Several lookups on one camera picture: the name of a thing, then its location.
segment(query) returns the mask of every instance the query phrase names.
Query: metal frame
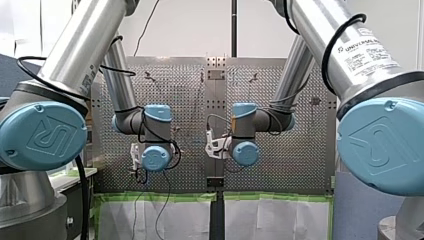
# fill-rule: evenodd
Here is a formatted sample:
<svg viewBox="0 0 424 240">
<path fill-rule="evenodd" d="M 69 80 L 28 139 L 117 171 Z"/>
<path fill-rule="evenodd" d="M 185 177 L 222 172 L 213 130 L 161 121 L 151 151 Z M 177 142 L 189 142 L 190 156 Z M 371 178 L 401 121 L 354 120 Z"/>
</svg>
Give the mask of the metal frame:
<svg viewBox="0 0 424 240">
<path fill-rule="evenodd" d="M 198 77 L 198 81 L 199 83 L 203 81 L 203 87 L 200 90 L 200 92 L 198 94 L 200 94 L 200 98 L 202 98 L 201 103 L 203 103 L 203 106 L 198 106 L 196 107 L 197 110 L 196 111 L 200 111 L 200 114 L 203 113 L 203 115 L 201 115 L 202 117 L 202 123 L 197 122 L 196 126 L 191 126 L 193 129 L 195 129 L 196 131 L 196 136 L 201 137 L 202 139 L 204 138 L 204 124 L 205 124 L 205 119 L 206 116 L 210 113 L 215 113 L 221 116 L 230 116 L 228 115 L 229 113 L 229 108 L 231 109 L 230 106 L 230 101 L 229 101 L 229 95 L 228 94 L 232 94 L 230 90 L 227 90 L 227 85 L 230 84 L 230 78 L 234 77 L 232 76 L 231 72 L 228 72 L 229 70 L 231 70 L 231 68 L 234 67 L 241 67 L 241 68 L 260 68 L 262 69 L 261 71 L 266 72 L 268 71 L 268 69 L 270 69 L 269 71 L 272 71 L 272 77 L 275 82 L 275 79 L 277 79 L 279 77 L 279 74 L 281 74 L 282 72 L 282 66 L 285 63 L 284 59 L 245 59 L 245 58 L 237 58 L 237 59 L 232 59 L 232 58 L 223 58 L 223 57 L 209 57 L 209 58 L 160 58 L 160 57 L 129 57 L 128 59 L 128 66 L 131 70 L 135 70 L 136 72 L 138 72 L 138 76 L 133 78 L 133 84 L 137 85 L 140 84 L 139 81 L 149 81 L 148 78 L 149 76 L 146 75 L 145 73 L 145 69 L 147 69 L 146 71 L 150 71 L 149 69 L 156 69 L 157 71 L 162 71 L 161 69 L 163 69 L 163 76 L 164 77 L 172 77 L 172 78 L 178 78 L 178 83 L 183 83 L 182 81 L 186 81 L 187 79 L 185 78 L 190 78 L 191 80 L 187 80 L 187 81 L 195 81 L 197 82 L 197 80 L 193 80 L 193 78 L 197 78 Z M 196 66 L 196 73 L 193 75 L 193 73 L 191 73 L 191 75 L 187 75 L 185 76 L 184 71 L 193 71 L 192 66 Z M 170 68 L 175 69 L 175 71 L 178 71 L 178 73 L 172 73 L 173 70 L 170 70 Z M 216 80 L 216 79 L 208 79 L 208 71 L 211 70 L 221 70 L 224 71 L 225 74 L 225 79 L 223 80 Z M 317 117 L 324 117 L 326 120 L 320 120 L 320 123 L 325 123 L 325 129 L 324 128 L 318 128 L 315 130 L 314 134 L 316 135 L 317 133 L 322 136 L 323 134 L 325 135 L 325 138 L 321 138 L 321 142 L 316 142 L 316 144 L 325 144 L 325 149 L 323 151 L 325 151 L 325 168 L 318 168 L 318 169 L 313 169 L 313 171 L 311 169 L 306 170 L 306 171 L 310 171 L 310 172 L 314 172 L 314 174 L 322 174 L 325 176 L 325 186 L 321 186 L 318 188 L 307 188 L 307 187 L 301 187 L 301 188 L 290 188 L 290 187 L 282 187 L 282 186 L 277 186 L 274 185 L 274 187 L 266 187 L 263 188 L 263 185 L 257 185 L 256 188 L 242 188 L 242 187 L 237 187 L 237 185 L 233 185 L 233 187 L 227 185 L 227 183 L 231 183 L 234 181 L 238 181 L 239 178 L 231 176 L 230 174 L 225 173 L 224 174 L 224 168 L 223 168 L 223 161 L 221 160 L 212 160 L 212 159 L 206 159 L 206 154 L 203 153 L 203 148 L 202 150 L 202 155 L 204 159 L 206 159 L 205 161 L 203 161 L 202 159 L 199 159 L 199 161 L 203 161 L 202 162 L 198 162 L 197 164 L 200 164 L 200 166 L 204 166 L 204 169 L 201 169 L 200 171 L 203 171 L 203 174 L 198 174 L 198 170 L 195 170 L 195 168 L 193 165 L 183 165 L 180 166 L 180 169 L 176 169 L 170 172 L 170 179 L 171 181 L 175 180 L 174 182 L 180 182 L 180 179 L 185 179 L 188 177 L 192 177 L 192 178 L 202 178 L 201 180 L 196 180 L 193 179 L 194 183 L 196 184 L 196 188 L 188 188 L 187 186 L 184 187 L 179 187 L 179 186 L 173 186 L 173 192 L 205 192 L 205 191 L 221 191 L 221 190 L 231 190 L 231 191 L 258 191 L 258 190 L 265 190 L 265 191 L 274 191 L 274 192 L 294 192 L 294 193 L 301 193 L 301 194 L 331 194 L 331 177 L 334 175 L 334 159 L 335 159 L 335 125 L 336 125 L 336 98 L 335 96 L 327 93 L 325 91 L 325 87 L 319 83 L 320 80 L 320 74 L 319 74 L 319 69 L 314 68 L 314 70 L 312 71 L 312 78 L 314 79 L 313 81 L 313 86 L 312 87 L 317 87 L 319 88 L 319 92 L 317 94 L 321 94 L 319 96 L 319 98 L 321 98 L 322 102 L 320 103 L 321 105 L 319 106 L 319 108 L 317 108 L 317 113 L 319 113 L 320 115 L 317 115 Z M 125 139 L 126 142 L 130 141 L 130 142 L 136 142 L 136 137 L 134 136 L 118 136 L 119 134 L 116 133 L 116 135 L 114 135 L 114 133 L 111 132 L 111 127 L 110 127 L 110 121 L 103 121 L 103 119 L 105 117 L 110 117 L 113 114 L 112 112 L 112 105 L 110 102 L 110 100 L 108 100 L 107 96 L 104 96 L 105 94 L 105 85 L 104 85 L 104 80 L 101 79 L 101 77 L 97 77 L 95 83 L 93 84 L 93 89 L 92 89 L 92 111 L 93 111 L 93 119 L 94 119 L 94 124 L 93 124 L 93 142 L 95 144 L 93 144 L 93 157 L 94 157 L 94 162 L 96 166 L 99 166 L 99 164 L 96 163 L 102 163 L 102 160 L 105 159 L 105 154 L 104 152 L 102 152 L 102 148 L 103 148 L 103 143 L 101 141 L 101 139 L 103 138 L 103 141 L 105 139 L 107 139 L 108 141 L 111 141 L 113 139 L 119 138 L 120 141 Z M 151 86 L 147 86 L 148 89 L 141 89 L 140 87 L 135 87 L 135 92 L 136 92 L 136 97 L 138 99 L 138 104 L 144 104 L 143 101 L 141 101 L 141 99 L 143 99 L 146 96 L 143 96 L 143 94 L 152 94 L 149 91 L 154 91 L 154 88 L 151 88 Z M 192 92 L 189 92 L 188 90 L 184 90 L 184 86 L 182 86 L 181 92 L 172 92 L 174 90 L 172 90 L 173 88 L 167 86 L 167 85 L 163 85 L 162 87 L 164 87 L 164 91 L 171 91 L 169 92 L 169 94 L 174 95 L 173 97 L 177 98 L 178 94 L 190 94 L 192 95 Z M 308 94 L 311 91 L 315 91 L 314 89 L 305 89 L 305 94 Z M 258 93 L 253 92 L 256 91 L 255 89 L 251 89 L 251 93 L 254 96 L 258 96 Z M 267 101 L 272 99 L 272 95 L 275 91 L 275 89 L 270 86 L 270 88 L 266 89 L 266 94 L 270 94 L 270 97 L 268 99 L 268 96 L 263 98 L 260 97 L 261 99 L 261 106 L 266 106 Z M 169 101 L 173 101 L 171 99 L 170 96 L 167 96 L 169 94 L 162 94 L 160 95 L 160 98 L 163 99 L 163 102 L 169 102 Z M 154 97 L 149 97 L 148 99 L 149 101 L 155 101 Z M 220 108 L 217 108 L 217 101 L 220 101 L 220 104 L 222 104 L 225 101 L 225 105 L 226 105 L 226 109 L 224 110 L 222 107 L 220 106 Z M 188 102 L 175 102 L 172 103 L 171 105 L 176 105 L 176 104 L 187 104 Z M 304 104 L 305 103 L 305 98 L 300 99 L 300 104 Z M 181 121 L 190 121 L 190 119 L 188 118 L 184 118 L 183 116 L 180 116 L 180 114 L 182 114 L 184 112 L 184 110 L 179 110 L 177 109 L 177 111 L 175 112 L 176 117 L 177 117 L 177 123 L 175 123 L 176 125 L 178 125 L 179 123 L 181 123 Z M 308 117 L 310 116 L 305 116 L 305 113 L 299 112 L 298 113 L 298 121 L 299 124 L 301 125 L 302 122 L 305 123 L 305 121 L 309 121 Z M 227 124 L 224 122 L 212 122 L 214 130 L 217 134 L 217 136 L 219 136 L 219 134 L 223 133 L 225 131 L 225 128 L 227 127 Z M 260 133 L 259 134 L 259 139 L 268 139 L 269 141 L 274 141 L 272 138 L 268 137 L 266 135 L 266 133 Z M 121 156 L 125 156 L 128 155 L 128 158 L 124 158 L 122 157 L 122 159 L 120 160 L 119 164 L 116 163 L 114 164 L 114 169 L 108 169 L 110 166 L 106 166 L 105 170 L 103 171 L 105 174 L 109 174 L 111 173 L 111 171 L 114 171 L 116 173 L 116 171 L 120 171 L 120 174 L 128 174 L 127 172 L 125 172 L 126 168 L 131 164 L 131 160 L 129 157 L 129 147 L 130 144 L 128 144 L 128 146 L 123 146 L 122 148 L 119 147 L 119 149 L 114 149 L 114 151 L 116 152 L 116 154 L 119 154 Z M 258 176 L 255 176 L 255 174 L 257 175 L 260 172 L 255 172 L 255 170 L 248 170 L 246 173 L 241 173 L 241 174 L 246 174 L 247 177 L 250 178 L 249 180 L 249 184 L 255 184 L 257 182 L 250 182 L 250 181 L 254 181 L 256 179 L 256 181 L 259 179 Z M 139 185 L 136 185 L 134 183 L 130 183 L 130 181 L 132 181 L 132 178 L 129 177 L 125 177 L 122 178 L 123 175 L 119 175 L 121 179 L 119 179 L 120 181 L 123 181 L 122 184 L 120 185 L 120 188 L 116 188 L 116 189 L 110 189 L 110 188 L 103 188 L 102 182 L 103 181 L 107 181 L 104 177 L 104 175 L 102 176 L 102 174 L 100 174 L 100 178 L 97 179 L 97 191 L 107 191 L 107 192 L 119 192 L 119 191 L 127 191 L 127 190 L 140 190 L 142 187 Z M 207 187 L 207 179 L 208 178 L 213 178 L 213 177 L 222 177 L 225 176 L 226 179 L 226 183 L 224 183 L 226 186 L 225 188 L 220 188 L 220 187 Z M 152 185 L 149 186 L 149 190 L 151 191 L 157 191 L 157 192 L 164 192 L 167 190 L 166 188 L 166 183 L 163 181 L 163 179 L 161 179 L 161 176 L 153 176 L 152 179 Z"/>
</svg>

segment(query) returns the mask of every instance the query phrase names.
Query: black cable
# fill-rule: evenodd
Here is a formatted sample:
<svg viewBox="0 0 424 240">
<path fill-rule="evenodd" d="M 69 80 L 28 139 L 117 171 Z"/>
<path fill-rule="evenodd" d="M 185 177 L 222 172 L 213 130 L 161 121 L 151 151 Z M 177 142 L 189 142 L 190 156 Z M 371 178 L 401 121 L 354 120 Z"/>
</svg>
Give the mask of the black cable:
<svg viewBox="0 0 424 240">
<path fill-rule="evenodd" d="M 45 61 L 46 59 L 47 59 L 46 57 L 24 56 L 24 57 L 20 57 L 20 58 L 17 59 L 17 64 L 18 64 L 18 67 L 22 71 L 24 71 L 26 74 L 28 74 L 28 76 L 34 78 L 34 80 L 37 80 L 38 82 L 46 85 L 47 87 L 55 90 L 56 92 L 64 93 L 64 94 L 67 94 L 67 95 L 72 96 L 74 98 L 82 99 L 84 101 L 90 101 L 90 98 L 87 98 L 87 97 L 81 96 L 79 94 L 69 92 L 69 91 L 63 90 L 59 87 L 56 87 L 54 84 L 51 84 L 50 82 L 48 82 L 48 81 L 40 78 L 39 76 L 37 76 L 37 74 L 33 73 L 31 70 L 29 70 L 23 64 L 23 61 L 27 61 L 27 60 L 42 60 L 42 61 Z"/>
<path fill-rule="evenodd" d="M 135 170 L 135 172 L 134 172 L 134 175 L 135 175 L 135 179 L 136 179 L 136 181 L 137 181 L 137 183 L 140 183 L 140 184 L 146 184 L 147 183 L 147 181 L 148 181 L 148 179 L 149 179 L 149 172 L 147 171 L 147 170 L 144 170 L 144 180 L 143 181 L 141 181 L 140 180 L 140 176 L 138 175 L 138 170 L 140 170 L 140 169 L 137 169 L 137 170 Z"/>
<path fill-rule="evenodd" d="M 135 224 L 137 222 L 137 202 L 143 194 L 144 194 L 144 192 L 140 192 L 140 194 L 138 195 L 138 197 L 134 201 L 134 222 L 133 222 L 133 232 L 132 232 L 132 237 L 131 237 L 132 240 L 134 240 L 134 238 L 135 238 Z"/>
<path fill-rule="evenodd" d="M 237 169 L 237 170 L 232 170 L 232 169 L 229 169 L 228 167 L 227 167 L 227 162 L 226 162 L 226 160 L 225 160 L 225 162 L 224 162 L 224 170 L 225 171 L 227 171 L 227 172 L 229 172 L 229 173 L 241 173 L 244 169 L 246 169 L 246 167 L 241 167 L 240 169 Z"/>
<path fill-rule="evenodd" d="M 138 177 L 136 176 L 136 178 L 137 178 L 137 182 L 138 183 L 141 183 L 141 184 L 146 184 L 147 183 L 147 181 L 148 181 L 148 179 L 149 179 L 149 175 L 148 175 L 148 171 L 145 171 L 145 179 L 144 179 L 144 181 L 143 182 L 138 182 Z M 140 192 L 140 194 L 138 195 L 138 197 L 135 199 L 135 201 L 134 201 L 134 222 L 133 222 L 133 230 L 132 230 L 132 240 L 134 240 L 134 238 L 135 238 L 135 224 L 136 224 L 136 222 L 137 222 L 137 202 L 138 202 L 138 200 L 140 199 L 140 197 L 144 194 L 145 192 Z"/>
<path fill-rule="evenodd" d="M 290 95 L 290 96 L 288 96 L 288 97 L 284 97 L 284 98 L 282 98 L 282 99 L 279 99 L 279 100 L 275 100 L 275 101 L 270 101 L 270 105 L 271 106 L 277 106 L 278 107 L 278 105 L 275 105 L 276 103 L 279 103 L 279 102 L 283 102 L 283 101 L 286 101 L 286 100 L 289 100 L 289 99 L 292 99 L 292 98 L 295 98 L 298 94 L 300 94 L 302 91 L 303 91 L 303 89 L 305 89 L 305 87 L 308 85 L 308 82 L 309 82 L 309 79 L 310 79 L 310 77 L 308 77 L 307 79 L 306 79 L 306 81 L 305 81 L 305 83 L 303 83 L 303 85 L 294 93 L 294 94 L 292 94 L 292 95 Z"/>
<path fill-rule="evenodd" d="M 289 26 L 289 28 L 296 33 L 297 35 L 299 35 L 299 31 L 293 26 L 293 24 L 290 22 L 290 16 L 289 16 L 289 9 L 288 9 L 289 5 L 287 4 L 287 0 L 283 0 L 283 8 L 284 8 L 284 15 L 285 15 L 285 19 L 287 22 L 287 25 Z"/>
<path fill-rule="evenodd" d="M 121 36 L 121 35 L 116 36 L 116 37 L 112 40 L 112 43 L 110 44 L 110 46 L 112 47 L 112 46 L 113 46 L 113 44 L 115 44 L 117 41 L 123 41 L 123 40 L 124 40 L 124 37 L 123 37 L 123 36 Z M 100 65 L 100 67 L 101 67 L 101 68 L 104 68 L 104 69 L 106 69 L 106 70 L 113 71 L 113 72 L 126 73 L 126 74 L 128 74 L 130 77 L 137 76 L 137 74 L 136 74 L 135 72 L 133 72 L 133 71 L 122 70 L 122 69 L 118 69 L 118 68 L 108 67 L 108 66 L 105 66 L 105 65 Z"/>
<path fill-rule="evenodd" d="M 111 45 L 113 45 L 113 44 L 114 44 L 115 42 L 117 42 L 118 40 L 121 40 L 121 41 L 122 41 L 123 39 L 124 39 L 124 38 L 123 38 L 122 36 L 117 36 L 117 37 L 115 37 L 115 38 L 112 40 Z M 27 61 L 27 60 L 41 60 L 41 61 L 45 61 L 45 60 L 47 60 L 47 58 L 46 58 L 46 57 L 24 56 L 24 57 L 20 57 L 20 58 L 18 58 L 18 59 L 17 59 L 17 64 L 18 64 L 18 67 L 19 67 L 22 71 L 24 71 L 26 74 L 28 74 L 28 76 L 30 76 L 30 77 L 32 77 L 33 79 L 37 80 L 38 82 L 40 82 L 40 83 L 42 83 L 42 84 L 46 85 L 48 88 L 51 88 L 51 89 L 55 90 L 56 92 L 64 93 L 64 94 L 67 94 L 67 95 L 69 95 L 69 96 L 72 96 L 72 97 L 75 97 L 75 98 L 78 98 L 78 99 L 82 99 L 82 100 L 84 100 L 84 101 L 90 101 L 90 98 L 87 98 L 87 97 L 81 96 L 81 95 L 76 94 L 76 93 L 73 93 L 73 92 L 69 92 L 69 91 L 63 90 L 63 89 L 61 89 L 61 88 L 59 88 L 59 87 L 56 87 L 54 84 L 51 84 L 50 82 L 48 82 L 48 81 L 46 81 L 46 80 L 44 80 L 44 79 L 40 78 L 39 76 L 37 76 L 37 74 L 33 73 L 31 70 L 29 70 L 29 69 L 28 69 L 28 68 L 24 65 L 23 61 Z M 110 70 L 110 71 L 114 71 L 114 72 L 119 72 L 119 73 L 126 73 L 126 74 L 129 74 L 129 76 L 130 76 L 130 77 L 133 77 L 133 76 L 136 76 L 136 75 L 137 75 L 135 72 L 132 72 L 132 71 L 127 71 L 127 70 L 122 70 L 122 69 L 111 68 L 111 67 L 107 67 L 107 66 L 104 66 L 104 65 L 100 65 L 100 67 L 102 67 L 102 68 L 104 68 L 104 69 L 107 69 L 107 70 Z"/>
<path fill-rule="evenodd" d="M 155 230 L 156 230 L 156 235 L 161 239 L 161 240 L 165 240 L 163 239 L 158 231 L 158 222 L 159 222 L 159 218 L 162 215 L 163 211 L 165 210 L 166 205 L 168 204 L 169 201 L 169 197 L 171 196 L 171 182 L 169 181 L 168 176 L 166 175 L 166 171 L 163 171 L 163 176 L 165 177 L 166 182 L 168 183 L 168 196 L 166 197 L 166 201 L 165 204 L 163 205 L 162 209 L 160 210 L 158 217 L 156 218 L 156 223 L 155 223 Z"/>
<path fill-rule="evenodd" d="M 82 228 L 81 228 L 81 240 L 87 240 L 88 238 L 88 225 L 90 218 L 90 199 L 89 199 L 89 189 L 88 181 L 85 176 L 84 165 L 82 163 L 81 157 L 78 155 L 75 158 L 77 163 L 78 173 L 81 181 L 81 192 L 82 192 Z"/>
<path fill-rule="evenodd" d="M 117 41 L 124 41 L 124 37 L 122 35 L 118 35 L 116 36 L 113 40 L 112 43 L 110 44 L 110 46 L 112 46 L 113 44 L 115 44 Z"/>
<path fill-rule="evenodd" d="M 327 87 L 328 91 L 330 91 L 334 95 L 336 94 L 336 92 L 331 86 L 331 83 L 329 81 L 329 76 L 328 76 L 328 63 L 330 62 L 331 51 L 333 50 L 337 40 L 343 35 L 343 33 L 348 27 L 350 27 L 352 24 L 355 24 L 357 22 L 365 23 L 366 20 L 367 20 L 367 15 L 363 13 L 359 13 L 351 17 L 347 22 L 343 23 L 337 29 L 337 31 L 334 33 L 333 37 L 331 38 L 330 42 L 328 43 L 327 47 L 325 48 L 325 52 L 324 52 L 324 56 L 322 58 L 322 64 L 321 64 L 322 80 L 324 81 L 324 84 Z"/>
<path fill-rule="evenodd" d="M 112 68 L 112 67 L 108 67 L 108 66 L 105 66 L 105 65 L 100 65 L 100 67 L 101 67 L 101 68 L 104 68 L 104 69 L 106 69 L 106 70 L 113 71 L 113 72 L 126 73 L 126 74 L 128 74 L 130 77 L 137 76 L 137 74 L 136 74 L 135 72 L 133 72 L 133 71 L 128 71 L 128 70 L 122 70 L 122 69 Z"/>
<path fill-rule="evenodd" d="M 149 26 L 150 20 L 153 17 L 153 14 L 155 13 L 156 7 L 158 6 L 159 0 L 156 1 L 155 5 L 153 6 L 152 12 L 150 13 L 149 18 L 147 19 L 146 25 L 144 25 L 144 30 L 141 33 L 140 37 L 138 38 L 137 42 L 137 48 L 134 51 L 134 57 L 137 55 L 138 49 L 140 48 L 140 41 L 144 37 L 144 34 L 146 34 L 147 27 Z"/>
</svg>

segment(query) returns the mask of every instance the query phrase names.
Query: blue end cap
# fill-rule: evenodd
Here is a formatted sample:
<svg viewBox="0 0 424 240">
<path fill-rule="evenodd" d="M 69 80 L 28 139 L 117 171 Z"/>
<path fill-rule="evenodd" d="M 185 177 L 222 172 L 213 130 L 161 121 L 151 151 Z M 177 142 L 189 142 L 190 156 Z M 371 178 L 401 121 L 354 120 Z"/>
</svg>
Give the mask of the blue end cap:
<svg viewBox="0 0 424 240">
<path fill-rule="evenodd" d="M 290 131 L 294 128 L 296 124 L 296 115 L 294 115 L 294 113 L 292 113 L 291 119 L 290 119 L 290 124 L 289 126 L 286 128 L 285 131 Z"/>
<path fill-rule="evenodd" d="M 117 133 L 122 133 L 121 130 L 119 130 L 118 125 L 116 124 L 116 115 L 113 115 L 112 117 L 112 129 Z"/>
<path fill-rule="evenodd" d="M 233 158 L 241 166 L 252 166 L 259 160 L 259 147 L 253 142 L 239 143 L 233 149 Z"/>
<path fill-rule="evenodd" d="M 141 155 L 143 168 L 150 172 L 163 171 L 168 166 L 171 156 L 160 146 L 148 147 Z"/>
<path fill-rule="evenodd" d="M 0 123 L 0 158 L 13 168 L 48 171 L 66 165 L 87 140 L 85 120 L 58 102 L 28 104 Z"/>
<path fill-rule="evenodd" d="M 233 116 L 234 118 L 242 118 L 255 113 L 257 109 L 256 103 L 235 103 L 233 105 Z"/>
<path fill-rule="evenodd" d="M 340 122 L 342 161 L 365 184 L 382 192 L 424 195 L 424 104 L 376 98 L 352 108 Z"/>
<path fill-rule="evenodd" d="M 144 107 L 145 114 L 160 122 L 171 122 L 172 116 L 171 116 L 171 108 L 168 105 L 146 105 Z"/>
</svg>

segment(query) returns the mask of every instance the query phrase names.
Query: pegboard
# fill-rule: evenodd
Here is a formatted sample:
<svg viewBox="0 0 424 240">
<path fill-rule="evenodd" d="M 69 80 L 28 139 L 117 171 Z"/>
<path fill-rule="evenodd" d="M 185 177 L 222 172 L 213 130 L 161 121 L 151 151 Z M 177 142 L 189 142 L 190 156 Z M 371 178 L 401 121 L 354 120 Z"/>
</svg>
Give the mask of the pegboard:
<svg viewBox="0 0 424 240">
<path fill-rule="evenodd" d="M 275 94 L 283 68 L 278 60 L 228 59 L 227 101 L 254 102 L 267 107 Z M 276 191 L 307 194 L 330 192 L 334 174 L 335 97 L 327 93 L 318 67 L 296 107 L 296 125 L 280 136 L 257 133 L 260 160 L 241 169 L 227 160 L 225 189 L 230 191 Z"/>
<path fill-rule="evenodd" d="M 226 109 L 230 117 L 236 101 L 256 102 L 267 106 L 283 71 L 284 59 L 227 59 Z M 208 68 L 205 58 L 128 58 L 135 71 L 133 86 L 137 101 L 145 104 L 168 104 L 172 108 L 174 134 L 183 151 L 178 168 L 168 172 L 173 192 L 205 192 L 205 81 Z M 256 74 L 257 80 L 249 81 Z M 99 76 L 93 84 L 93 155 L 103 167 L 96 182 L 98 192 L 140 190 L 129 174 L 129 154 L 135 136 L 115 133 L 111 128 L 112 103 L 107 86 Z M 312 105 L 311 98 L 319 98 Z M 318 69 L 301 94 L 294 130 L 273 137 L 258 133 L 261 147 L 258 165 L 240 173 L 225 174 L 225 190 L 276 191 L 318 194 L 330 189 L 334 174 L 335 98 L 329 96 Z M 230 159 L 228 169 L 239 168 Z M 168 186 L 162 174 L 149 175 L 148 189 L 164 192 Z"/>
</svg>

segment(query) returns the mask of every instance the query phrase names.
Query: silver arm segment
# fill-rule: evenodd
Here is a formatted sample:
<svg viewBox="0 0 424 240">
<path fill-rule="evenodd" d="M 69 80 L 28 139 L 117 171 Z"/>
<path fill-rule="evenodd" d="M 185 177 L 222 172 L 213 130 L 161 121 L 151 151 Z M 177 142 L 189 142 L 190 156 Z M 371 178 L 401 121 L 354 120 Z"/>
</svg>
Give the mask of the silver arm segment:
<svg viewBox="0 0 424 240">
<path fill-rule="evenodd" d="M 110 46 L 109 51 L 103 60 L 103 65 L 115 69 L 127 70 L 124 49 L 122 48 L 121 41 L 116 41 Z M 103 71 L 103 74 L 109 90 L 110 98 L 112 99 L 113 110 L 125 111 L 137 107 L 134 88 L 128 74 L 122 74 L 106 69 Z"/>
<path fill-rule="evenodd" d="M 296 36 L 287 58 L 284 72 L 270 102 L 276 110 L 293 112 L 299 98 L 299 89 L 307 81 L 313 67 L 313 56 L 302 37 Z"/>
<path fill-rule="evenodd" d="M 82 1 L 38 76 L 87 97 L 126 6 L 125 0 Z"/>
</svg>

